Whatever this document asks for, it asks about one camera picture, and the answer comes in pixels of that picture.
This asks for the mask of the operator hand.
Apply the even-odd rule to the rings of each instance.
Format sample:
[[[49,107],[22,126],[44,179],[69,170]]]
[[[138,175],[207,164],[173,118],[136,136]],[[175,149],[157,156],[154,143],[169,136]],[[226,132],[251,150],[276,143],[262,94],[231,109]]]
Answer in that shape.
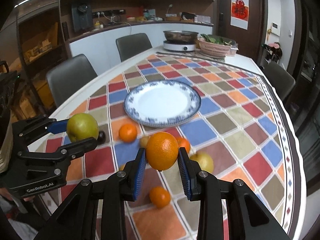
[[[6,199],[9,200],[9,201],[21,200],[21,199],[19,199],[19,198],[16,198],[16,197],[12,196],[12,195],[10,194],[10,192],[9,192],[6,188],[0,188],[0,195],[1,195],[2,197],[6,198]],[[24,198],[23,200],[24,200],[25,202],[28,202],[28,201],[33,200],[34,198],[35,198],[34,196],[31,196],[31,197]]]

